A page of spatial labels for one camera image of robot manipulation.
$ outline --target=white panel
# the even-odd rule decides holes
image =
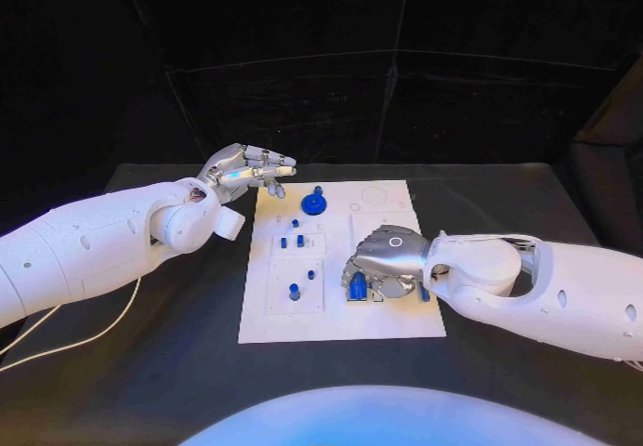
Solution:
[[[300,297],[293,301],[290,286],[299,286]],[[268,275],[267,314],[320,313],[324,310],[324,269],[322,260],[277,258]]]
[[[329,207],[322,215],[307,216],[301,211],[301,199],[312,193],[314,186],[323,188]],[[372,299],[348,302],[346,289],[340,285],[346,261],[355,253],[356,238],[366,237],[382,224],[420,231],[407,183],[291,183],[284,184],[284,189],[284,200],[271,197],[265,189],[258,190],[238,342],[446,336],[435,298],[423,302],[420,292],[414,292],[384,302],[372,302]],[[297,228],[293,227],[294,219],[299,220]],[[306,235],[306,248],[296,247],[297,234]],[[281,249],[284,236],[288,238],[286,250]],[[274,278],[277,270],[278,274],[281,270],[290,274],[304,274],[309,262],[313,261],[323,265],[322,277],[317,276],[323,284],[323,305],[317,312],[309,312],[317,308],[303,310],[309,302],[304,304],[301,301],[299,309],[297,306],[288,307],[290,279],[281,281]],[[286,300],[278,301],[277,307],[267,307],[267,303],[274,303],[277,297]],[[274,314],[277,310],[271,312],[270,308],[280,308],[281,314]]]

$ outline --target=black tablecloth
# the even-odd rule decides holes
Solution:
[[[108,190],[190,177],[198,165],[123,165]],[[293,181],[407,179],[427,238],[522,232],[594,244],[545,164],[326,165]],[[141,280],[120,325],[92,344],[0,374],[3,443],[172,444],[241,409],[343,385],[430,387],[535,413],[604,441],[643,441],[643,374],[463,318],[441,304],[447,338],[239,345],[255,191],[231,207],[247,217]],[[65,306],[6,362],[98,333],[133,284]],[[36,320],[29,318],[27,325]],[[386,422],[385,413],[371,413]]]

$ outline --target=blue component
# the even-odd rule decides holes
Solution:
[[[322,196],[324,191],[314,186],[314,192],[301,200],[301,210],[310,216],[319,216],[326,211],[326,198]]]
[[[356,272],[350,279],[349,300],[366,300],[366,276]]]
[[[299,292],[299,286],[296,283],[291,284],[291,300],[299,300],[301,293]]]
[[[431,295],[428,294],[428,290],[425,289],[425,286],[420,282],[420,296],[423,298],[423,302],[428,302],[431,300]]]

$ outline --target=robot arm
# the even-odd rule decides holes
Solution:
[[[532,290],[512,297],[521,270]],[[366,280],[399,297],[418,283],[469,319],[578,353],[643,359],[643,259],[608,249],[523,235],[447,236],[427,241],[384,226],[358,246],[343,285]]]
[[[294,159],[234,144],[196,178],[66,204],[0,239],[0,327],[40,309],[115,290],[212,233],[234,240],[245,217],[222,205],[250,186],[284,196]]]

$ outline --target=table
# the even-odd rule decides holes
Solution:
[[[440,230],[522,232],[596,244],[547,164],[310,164],[297,170],[290,181],[407,179],[427,238]],[[198,165],[124,164],[107,190],[198,171]],[[265,400],[359,384],[461,393],[607,442],[643,441],[643,375],[467,320],[447,305],[447,338],[238,345],[255,191],[231,207],[248,218],[237,241],[215,236],[143,277],[133,308],[104,338],[0,374],[4,444],[175,444]],[[128,284],[65,306],[6,362],[98,333],[131,290]],[[385,413],[365,416],[386,422]]]

